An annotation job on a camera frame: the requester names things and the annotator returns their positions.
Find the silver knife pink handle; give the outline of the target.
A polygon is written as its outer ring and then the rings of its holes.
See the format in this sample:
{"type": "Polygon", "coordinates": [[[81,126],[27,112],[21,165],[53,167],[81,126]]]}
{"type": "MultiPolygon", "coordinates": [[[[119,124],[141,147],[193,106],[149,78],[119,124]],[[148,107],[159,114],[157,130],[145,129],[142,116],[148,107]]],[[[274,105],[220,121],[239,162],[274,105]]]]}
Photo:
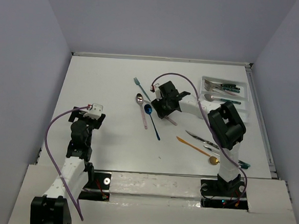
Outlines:
{"type": "MultiPolygon", "coordinates": [[[[151,103],[150,103],[149,101],[147,101],[147,100],[144,100],[143,102],[146,103],[146,104],[151,105],[151,103]]],[[[171,122],[171,123],[172,123],[173,125],[175,125],[175,126],[178,125],[174,120],[172,120],[172,119],[169,118],[168,116],[165,116],[164,119],[166,119],[167,121],[171,122]]]]}

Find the blue spoon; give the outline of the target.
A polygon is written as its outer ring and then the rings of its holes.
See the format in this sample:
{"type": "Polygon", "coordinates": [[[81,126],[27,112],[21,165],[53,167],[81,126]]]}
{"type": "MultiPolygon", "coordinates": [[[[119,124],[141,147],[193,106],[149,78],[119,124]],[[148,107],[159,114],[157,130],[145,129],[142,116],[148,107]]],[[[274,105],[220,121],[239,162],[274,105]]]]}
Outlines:
{"type": "Polygon", "coordinates": [[[156,138],[157,138],[157,140],[160,141],[160,136],[159,136],[159,134],[158,134],[158,132],[157,132],[157,129],[156,129],[154,120],[153,120],[153,118],[152,118],[152,106],[151,106],[150,104],[146,104],[146,105],[144,106],[144,111],[145,111],[145,113],[146,113],[147,115],[149,115],[149,117],[150,117],[150,119],[151,119],[151,121],[152,121],[152,125],[153,125],[153,128],[154,128],[155,134],[156,134],[156,138]]]}

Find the silver spoon pink handle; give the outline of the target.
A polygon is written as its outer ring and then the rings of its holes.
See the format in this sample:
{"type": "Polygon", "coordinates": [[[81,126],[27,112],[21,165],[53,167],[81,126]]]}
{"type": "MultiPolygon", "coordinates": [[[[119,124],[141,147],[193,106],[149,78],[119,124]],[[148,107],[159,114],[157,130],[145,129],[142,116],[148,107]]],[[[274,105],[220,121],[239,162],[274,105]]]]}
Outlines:
{"type": "Polygon", "coordinates": [[[146,121],[146,118],[145,118],[145,112],[143,110],[143,101],[144,101],[143,96],[140,93],[138,93],[138,94],[136,94],[136,98],[135,99],[136,99],[135,100],[136,103],[140,107],[140,113],[141,113],[141,118],[142,118],[144,129],[147,130],[148,129],[148,127],[147,127],[147,121],[146,121]]]}

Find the silver spoon teal speckled handle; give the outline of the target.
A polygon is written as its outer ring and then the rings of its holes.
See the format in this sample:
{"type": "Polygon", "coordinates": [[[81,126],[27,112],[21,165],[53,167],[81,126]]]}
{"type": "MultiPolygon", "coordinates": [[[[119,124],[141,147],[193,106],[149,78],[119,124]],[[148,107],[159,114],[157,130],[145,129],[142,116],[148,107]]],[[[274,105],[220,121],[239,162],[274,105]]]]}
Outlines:
{"type": "Polygon", "coordinates": [[[237,105],[241,105],[241,102],[240,101],[235,101],[235,100],[228,100],[228,99],[224,99],[224,98],[215,98],[214,96],[212,96],[211,94],[205,94],[204,95],[204,98],[207,100],[207,101],[220,101],[220,102],[230,102],[230,103],[233,103],[233,104],[237,104],[237,105]]]}

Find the silver fork black speckled handle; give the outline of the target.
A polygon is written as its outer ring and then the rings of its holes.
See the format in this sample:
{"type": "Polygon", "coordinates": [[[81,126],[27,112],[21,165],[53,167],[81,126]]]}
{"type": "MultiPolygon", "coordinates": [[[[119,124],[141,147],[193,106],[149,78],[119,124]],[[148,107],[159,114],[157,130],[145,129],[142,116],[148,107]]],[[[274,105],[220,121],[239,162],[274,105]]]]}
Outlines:
{"type": "Polygon", "coordinates": [[[219,87],[224,87],[224,88],[234,89],[234,90],[240,91],[240,88],[237,87],[235,84],[230,85],[230,84],[220,84],[220,83],[213,83],[213,82],[209,82],[208,84],[212,84],[212,85],[216,85],[216,86],[219,86],[219,87]]]}

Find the gold fork green handle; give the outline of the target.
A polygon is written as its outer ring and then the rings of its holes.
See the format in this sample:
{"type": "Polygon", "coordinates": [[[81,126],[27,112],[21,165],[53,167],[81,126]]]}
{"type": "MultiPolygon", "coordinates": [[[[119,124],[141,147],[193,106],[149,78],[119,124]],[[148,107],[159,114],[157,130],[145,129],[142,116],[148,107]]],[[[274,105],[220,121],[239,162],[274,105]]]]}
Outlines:
{"type": "Polygon", "coordinates": [[[228,84],[228,83],[216,83],[216,82],[211,82],[209,80],[204,80],[205,83],[208,83],[208,84],[214,84],[214,85],[217,85],[217,86],[220,86],[220,87],[227,87],[227,88],[234,88],[236,89],[237,86],[235,84],[228,84]]]}

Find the silver fork teal speckled handle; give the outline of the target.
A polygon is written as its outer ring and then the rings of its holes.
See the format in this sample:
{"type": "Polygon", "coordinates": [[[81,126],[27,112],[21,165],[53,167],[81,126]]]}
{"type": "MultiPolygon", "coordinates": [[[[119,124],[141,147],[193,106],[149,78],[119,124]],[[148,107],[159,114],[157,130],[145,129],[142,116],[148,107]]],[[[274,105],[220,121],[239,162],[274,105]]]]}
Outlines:
{"type": "Polygon", "coordinates": [[[218,88],[218,90],[220,90],[221,92],[231,92],[231,91],[228,91],[228,90],[226,90],[226,89],[220,89],[220,88],[218,88]]]}

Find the silver fork pink handle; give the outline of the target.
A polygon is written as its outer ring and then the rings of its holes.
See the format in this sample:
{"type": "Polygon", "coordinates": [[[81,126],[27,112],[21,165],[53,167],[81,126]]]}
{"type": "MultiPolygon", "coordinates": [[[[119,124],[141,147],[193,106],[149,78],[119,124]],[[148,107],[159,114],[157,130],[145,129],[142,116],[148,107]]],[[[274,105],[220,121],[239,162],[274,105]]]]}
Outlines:
{"type": "Polygon", "coordinates": [[[227,94],[227,95],[231,95],[231,96],[239,97],[239,95],[234,94],[234,93],[231,93],[231,92],[225,92],[225,91],[224,91],[223,93],[225,93],[225,94],[227,94]]]}

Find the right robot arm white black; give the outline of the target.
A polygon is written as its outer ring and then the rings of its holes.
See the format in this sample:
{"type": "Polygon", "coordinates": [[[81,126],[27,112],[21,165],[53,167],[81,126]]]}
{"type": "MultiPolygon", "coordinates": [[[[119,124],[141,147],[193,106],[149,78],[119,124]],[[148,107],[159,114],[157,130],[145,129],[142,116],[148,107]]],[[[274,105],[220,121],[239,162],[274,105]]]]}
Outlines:
{"type": "Polygon", "coordinates": [[[240,199],[248,184],[247,175],[238,164],[240,143],[246,133],[245,124],[231,102],[226,101],[217,109],[208,110],[201,104],[195,87],[193,90],[196,93],[194,96],[190,92],[178,92],[170,81],[162,85],[152,83],[151,92],[155,93],[156,98],[151,105],[161,119],[179,111],[204,120],[220,150],[217,191],[224,196],[237,191],[240,199]]]}

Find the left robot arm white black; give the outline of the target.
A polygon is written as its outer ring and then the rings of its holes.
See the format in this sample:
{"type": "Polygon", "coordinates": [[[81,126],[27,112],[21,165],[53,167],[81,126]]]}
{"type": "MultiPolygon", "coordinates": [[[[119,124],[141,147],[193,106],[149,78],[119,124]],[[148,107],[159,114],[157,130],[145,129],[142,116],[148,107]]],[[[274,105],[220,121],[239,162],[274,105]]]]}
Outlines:
{"type": "Polygon", "coordinates": [[[92,155],[92,132],[99,129],[105,119],[103,106],[91,104],[75,107],[61,116],[70,114],[71,140],[67,147],[65,162],[59,167],[53,158],[44,138],[45,150],[53,163],[57,177],[43,194],[31,201],[30,224],[72,224],[70,205],[83,217],[79,195],[84,189],[93,184],[94,166],[90,162],[92,155]]]}

